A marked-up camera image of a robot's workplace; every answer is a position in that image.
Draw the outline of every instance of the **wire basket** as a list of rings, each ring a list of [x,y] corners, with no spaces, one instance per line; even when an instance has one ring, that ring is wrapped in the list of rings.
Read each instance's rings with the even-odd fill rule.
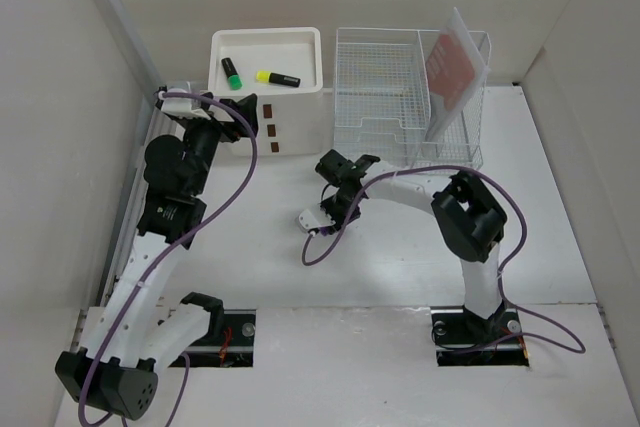
[[[479,168],[484,86],[438,142],[424,142],[431,107],[426,59],[437,30],[340,28],[336,36],[334,148],[345,157],[377,155],[398,167]],[[471,36],[488,64],[486,32]]]

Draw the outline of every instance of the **white plastic container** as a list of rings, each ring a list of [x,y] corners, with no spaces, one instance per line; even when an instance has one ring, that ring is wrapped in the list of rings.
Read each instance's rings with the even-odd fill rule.
[[[239,90],[231,90],[229,86],[221,64],[225,57],[231,59],[238,71],[242,81]],[[298,77],[300,87],[258,82],[256,73],[260,70]],[[211,45],[208,88],[217,97],[234,100],[257,94],[260,155],[315,154],[322,149],[322,55],[318,29],[216,32]],[[229,119],[223,112],[216,116]],[[251,154],[248,139],[226,145],[236,155]]]

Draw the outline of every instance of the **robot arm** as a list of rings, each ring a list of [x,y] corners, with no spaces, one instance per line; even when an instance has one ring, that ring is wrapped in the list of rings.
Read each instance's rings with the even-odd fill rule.
[[[141,287],[100,359],[87,397],[87,405],[132,420],[149,408],[164,369],[194,341],[221,333],[222,301],[197,293],[182,299],[167,321],[148,332],[160,294],[193,238],[169,253],[143,285],[140,278],[170,244],[202,221],[206,205],[197,196],[204,190],[218,143],[249,135],[238,122],[212,118],[208,105],[188,99],[164,100],[165,91],[159,92],[156,107],[185,128],[184,136],[180,140],[163,135],[147,146],[144,179],[149,188],[129,261],[97,326],[78,352],[62,352],[55,368],[78,401],[89,365],[133,289]],[[242,115],[257,133],[256,95],[237,103],[221,102]]]
[[[354,163],[330,151],[322,157],[316,172],[338,187],[338,191],[302,212],[298,218],[301,228],[313,235],[338,232],[344,227],[346,212],[362,185],[396,170],[377,157],[365,155]],[[365,198],[397,202],[433,215],[445,243],[462,263],[465,309],[488,320],[502,306],[498,256],[506,213],[482,181],[471,174],[455,174],[441,192],[431,192],[427,179],[422,175],[384,178],[367,188]],[[356,208],[350,221],[359,217],[360,209]]]

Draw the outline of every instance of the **bolt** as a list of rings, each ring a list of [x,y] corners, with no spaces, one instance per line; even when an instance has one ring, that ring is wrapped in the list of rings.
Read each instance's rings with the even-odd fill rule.
[[[256,326],[251,322],[247,322],[242,326],[242,335],[245,337],[253,337],[256,333]]]
[[[445,329],[445,323],[441,320],[437,320],[436,323],[433,324],[433,332],[438,337],[442,337],[444,334],[447,333],[447,330]]]
[[[519,334],[520,332],[522,332],[520,322],[518,322],[517,320],[510,320],[509,322],[507,322],[507,329],[509,329],[509,332],[512,332],[514,334]]]

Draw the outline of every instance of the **highlighter cap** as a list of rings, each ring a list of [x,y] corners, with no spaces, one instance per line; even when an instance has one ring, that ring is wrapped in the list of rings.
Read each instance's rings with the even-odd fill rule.
[[[258,71],[258,73],[256,74],[256,80],[258,82],[265,82],[268,83],[269,82],[269,76],[271,75],[271,72],[267,72],[266,70],[260,70]]]
[[[238,75],[232,75],[227,79],[229,81],[229,86],[231,86],[231,90],[240,90],[242,88],[242,81]]]

